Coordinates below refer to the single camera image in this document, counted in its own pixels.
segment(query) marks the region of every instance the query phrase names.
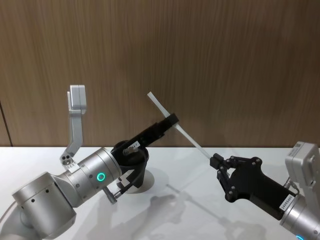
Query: white plastic strip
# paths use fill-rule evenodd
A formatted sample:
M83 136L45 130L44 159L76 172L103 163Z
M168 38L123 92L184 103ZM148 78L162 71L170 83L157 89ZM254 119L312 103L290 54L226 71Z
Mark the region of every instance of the white plastic strip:
M148 97L152 100L152 102L158 107L158 109L162 112L162 114L167 118L170 113L161 105L161 103L157 100L155 95L152 92L149 92ZM183 135L186 139L189 140L206 158L210 159L211 156L207 153L179 124L175 124L174 127Z

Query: white table surface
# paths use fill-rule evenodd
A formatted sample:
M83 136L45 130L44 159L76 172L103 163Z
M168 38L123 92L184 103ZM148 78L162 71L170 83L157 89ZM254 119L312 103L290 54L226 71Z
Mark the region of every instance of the white table surface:
M0 216L12 193L43 172L64 172L63 147L0 147ZM82 147L80 162L99 147ZM290 148L205 148L223 157L260 157L262 171L280 184L288 178L285 157ZM229 203L217 171L195 148L148 148L151 189L124 194L111 205L103 192L77 213L73 227L57 240L279 240L295 236L248 200Z

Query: robotic arm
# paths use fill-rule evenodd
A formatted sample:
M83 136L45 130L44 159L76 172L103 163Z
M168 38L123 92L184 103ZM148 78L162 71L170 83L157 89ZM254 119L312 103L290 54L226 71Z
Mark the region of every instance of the robotic arm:
M71 141L60 157L66 171L58 176L45 172L12 195L15 202L0 219L4 221L0 240L55 239L75 223L74 208L99 191L114 204L130 187L139 188L149 159L146 147L179 121L173 113L132 139L117 143L111 152L102 147L77 164L73 156L83 143L85 86L70 86L68 105ZM128 170L133 170L127 177L129 184L118 184L120 190L113 194L107 186Z
M285 159L289 173L282 186L261 171L258 157L231 156L224 159L214 154L210 166L217 170L225 199L233 203L247 199L270 214L298 240L320 240L320 154L318 146L298 142ZM235 169L229 177L227 170ZM288 188L298 183L304 195Z

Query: wood panel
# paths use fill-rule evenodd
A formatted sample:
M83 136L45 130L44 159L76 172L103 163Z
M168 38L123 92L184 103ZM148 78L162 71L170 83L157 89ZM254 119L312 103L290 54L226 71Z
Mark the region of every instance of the wood panel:
M9 140L8 132L6 129L5 121L0 109L0 147L9 147L9 146L10 146L10 140Z
M3 0L0 100L14 146L68 143L85 84L87 146L161 114L203 146L320 144L318 0ZM158 146L187 146L171 130Z

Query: green indicator light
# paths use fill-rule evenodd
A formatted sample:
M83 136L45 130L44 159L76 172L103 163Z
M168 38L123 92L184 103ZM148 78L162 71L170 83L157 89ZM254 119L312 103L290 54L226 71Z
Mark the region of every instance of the green indicator light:
M103 172L98 173L98 175L96 176L96 179L99 182L103 182L106 179L106 175Z

